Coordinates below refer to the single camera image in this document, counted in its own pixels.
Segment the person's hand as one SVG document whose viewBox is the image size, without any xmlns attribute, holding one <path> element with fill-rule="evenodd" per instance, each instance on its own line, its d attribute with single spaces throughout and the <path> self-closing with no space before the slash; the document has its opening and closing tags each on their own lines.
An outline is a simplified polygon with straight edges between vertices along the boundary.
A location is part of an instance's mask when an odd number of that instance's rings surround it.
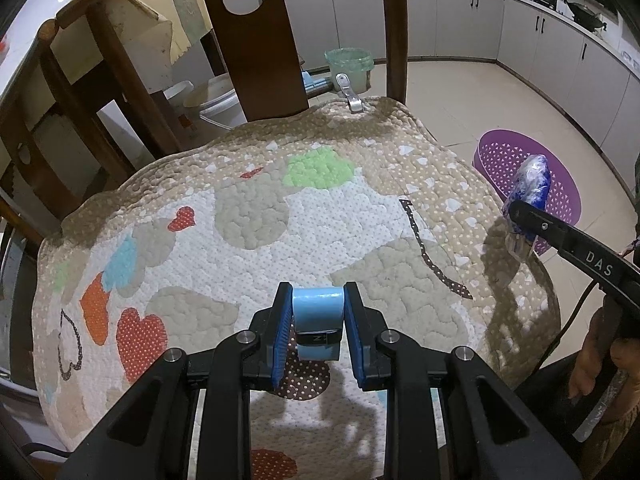
<svg viewBox="0 0 640 480">
<path fill-rule="evenodd" d="M 596 379 L 602 368 L 602 356 L 597 343 L 603 320 L 604 308 L 613 307 L 615 302 L 605 296 L 603 306 L 592 316 L 589 330 L 582 348 L 578 352 L 570 380 L 568 397 L 570 400 L 592 393 Z M 615 339 L 610 348 L 612 362 L 627 374 L 623 389 L 604 413 L 601 422 L 617 422 L 631 413 L 639 404 L 639 341 L 638 339 Z"/>
</svg>

